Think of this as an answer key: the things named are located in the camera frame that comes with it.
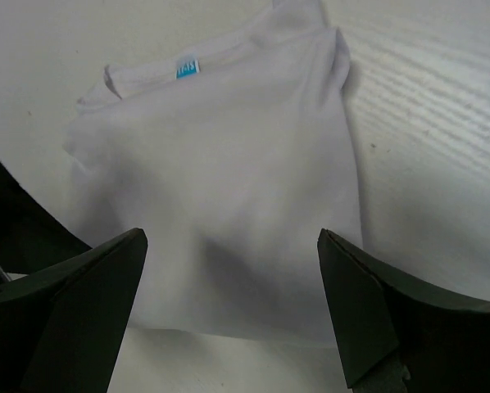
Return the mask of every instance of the white surface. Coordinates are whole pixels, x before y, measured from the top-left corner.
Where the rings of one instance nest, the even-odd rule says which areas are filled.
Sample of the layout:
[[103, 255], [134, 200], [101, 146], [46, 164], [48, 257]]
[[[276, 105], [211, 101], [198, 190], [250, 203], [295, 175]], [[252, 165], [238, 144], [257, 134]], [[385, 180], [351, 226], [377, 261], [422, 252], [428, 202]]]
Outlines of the white surface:
[[[0, 1], [0, 157], [62, 217], [61, 130], [98, 71], [172, 56], [266, 3]], [[354, 61], [347, 113], [367, 248], [420, 277], [442, 266], [451, 280], [437, 284], [490, 299], [489, 281], [470, 285], [471, 268], [490, 271], [490, 1], [326, 6]], [[342, 391], [338, 370], [333, 351], [129, 330], [111, 392]]]
[[319, 0], [283, 0], [186, 53], [199, 75], [108, 67], [79, 100], [68, 229], [145, 231], [131, 326], [335, 347], [316, 238], [361, 246], [342, 35]]

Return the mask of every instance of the white t-shirt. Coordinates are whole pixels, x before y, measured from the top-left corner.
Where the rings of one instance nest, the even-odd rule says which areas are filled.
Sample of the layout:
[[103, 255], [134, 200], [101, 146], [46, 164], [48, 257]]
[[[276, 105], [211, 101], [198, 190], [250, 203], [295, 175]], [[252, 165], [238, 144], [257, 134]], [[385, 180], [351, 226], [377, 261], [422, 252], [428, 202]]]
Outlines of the white t-shirt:
[[[187, 55], [199, 72], [177, 79]], [[317, 0], [106, 67], [68, 128], [70, 230], [91, 246], [145, 230], [133, 326], [334, 345], [316, 243], [329, 228], [361, 246], [348, 70]]]

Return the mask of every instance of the blue tag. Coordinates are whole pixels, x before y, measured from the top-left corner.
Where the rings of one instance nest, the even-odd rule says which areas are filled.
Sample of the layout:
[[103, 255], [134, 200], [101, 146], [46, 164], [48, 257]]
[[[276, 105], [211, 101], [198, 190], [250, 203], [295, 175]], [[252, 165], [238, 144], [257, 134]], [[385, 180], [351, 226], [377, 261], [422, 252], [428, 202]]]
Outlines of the blue tag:
[[185, 76], [197, 74], [199, 72], [199, 63], [194, 58], [187, 60], [183, 59], [178, 62], [178, 69], [176, 70], [176, 79], [184, 78]]

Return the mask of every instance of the folded white cloth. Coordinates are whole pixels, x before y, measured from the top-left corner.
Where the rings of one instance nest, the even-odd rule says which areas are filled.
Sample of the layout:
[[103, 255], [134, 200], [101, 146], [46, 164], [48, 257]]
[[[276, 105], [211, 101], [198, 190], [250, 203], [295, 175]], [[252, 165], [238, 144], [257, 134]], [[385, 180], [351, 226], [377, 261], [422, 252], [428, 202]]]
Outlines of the folded white cloth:
[[[186, 55], [200, 72], [176, 79]], [[145, 230], [133, 325], [334, 345], [316, 242], [330, 228], [361, 246], [348, 70], [317, 0], [105, 69], [68, 128], [70, 230], [91, 246]]]

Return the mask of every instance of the white table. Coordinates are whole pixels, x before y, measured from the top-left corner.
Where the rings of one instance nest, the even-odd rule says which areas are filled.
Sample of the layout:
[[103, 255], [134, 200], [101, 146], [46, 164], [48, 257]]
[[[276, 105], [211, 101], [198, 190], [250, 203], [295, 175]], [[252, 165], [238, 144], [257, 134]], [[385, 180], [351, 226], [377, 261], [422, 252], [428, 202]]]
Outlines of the white table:
[[[64, 219], [74, 103], [127, 66], [240, 26], [269, 0], [0, 0], [0, 158]], [[326, 0], [352, 50], [346, 107], [366, 248], [422, 276], [490, 264], [490, 0]], [[128, 330], [110, 392], [340, 392], [333, 350]]]

